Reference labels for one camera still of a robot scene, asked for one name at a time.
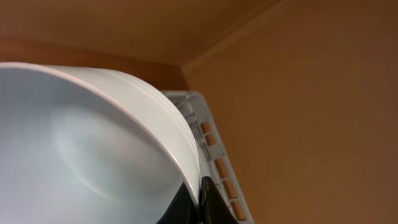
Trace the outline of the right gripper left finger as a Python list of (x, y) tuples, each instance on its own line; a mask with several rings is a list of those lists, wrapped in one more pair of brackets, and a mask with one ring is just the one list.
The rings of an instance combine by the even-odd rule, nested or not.
[(197, 213), (184, 183), (157, 224), (196, 224)]

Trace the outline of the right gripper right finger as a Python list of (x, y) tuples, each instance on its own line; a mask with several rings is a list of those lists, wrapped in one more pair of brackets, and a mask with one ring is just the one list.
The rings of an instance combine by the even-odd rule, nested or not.
[(204, 224), (238, 224), (211, 177), (201, 179), (201, 220)]

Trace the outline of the light blue small bowl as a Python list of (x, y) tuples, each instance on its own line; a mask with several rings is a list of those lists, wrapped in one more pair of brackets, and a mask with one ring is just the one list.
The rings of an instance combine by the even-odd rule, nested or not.
[(196, 140), (130, 74), (1, 64), (1, 222), (157, 223), (199, 210)]

